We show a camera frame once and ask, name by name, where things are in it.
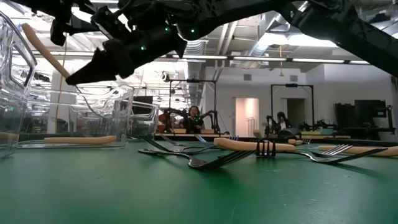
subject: doorway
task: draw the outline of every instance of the doorway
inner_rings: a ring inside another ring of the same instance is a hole
[[[235,100],[234,135],[253,137],[253,130],[259,127],[259,99],[233,98]]]
[[[292,127],[297,128],[305,121],[305,99],[287,100],[287,119],[289,119]]]

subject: table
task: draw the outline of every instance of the table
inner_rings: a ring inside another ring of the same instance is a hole
[[[152,148],[20,150],[0,160],[0,223],[398,222],[396,158],[328,166],[277,154],[200,172],[183,158],[138,154],[143,147]]]

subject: clear plastic container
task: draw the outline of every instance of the clear plastic container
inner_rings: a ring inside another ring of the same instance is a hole
[[[133,87],[125,85],[101,95],[32,87],[18,148],[124,146],[133,93]],[[47,141],[105,136],[116,140],[107,144]]]
[[[159,105],[132,102],[127,136],[129,139],[139,139],[139,136],[154,138],[159,118]]]
[[[17,148],[36,64],[17,27],[0,12],[0,157]]]

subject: green table surface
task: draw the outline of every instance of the green table surface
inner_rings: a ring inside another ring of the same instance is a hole
[[[396,158],[329,166],[277,154],[201,172],[184,158],[138,154],[143,147],[153,148],[20,150],[0,160],[0,223],[398,223]]]

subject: woman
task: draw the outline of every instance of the woman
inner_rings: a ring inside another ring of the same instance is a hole
[[[188,119],[184,119],[180,123],[181,128],[185,128],[187,134],[199,134],[200,130],[205,128],[205,123],[202,119],[195,120],[195,116],[199,115],[199,108],[197,106],[191,106],[188,110],[188,115]]]
[[[278,117],[278,129],[283,130],[286,128],[291,128],[292,125],[290,124],[290,121],[286,118],[285,113],[283,112],[278,112],[277,115]]]

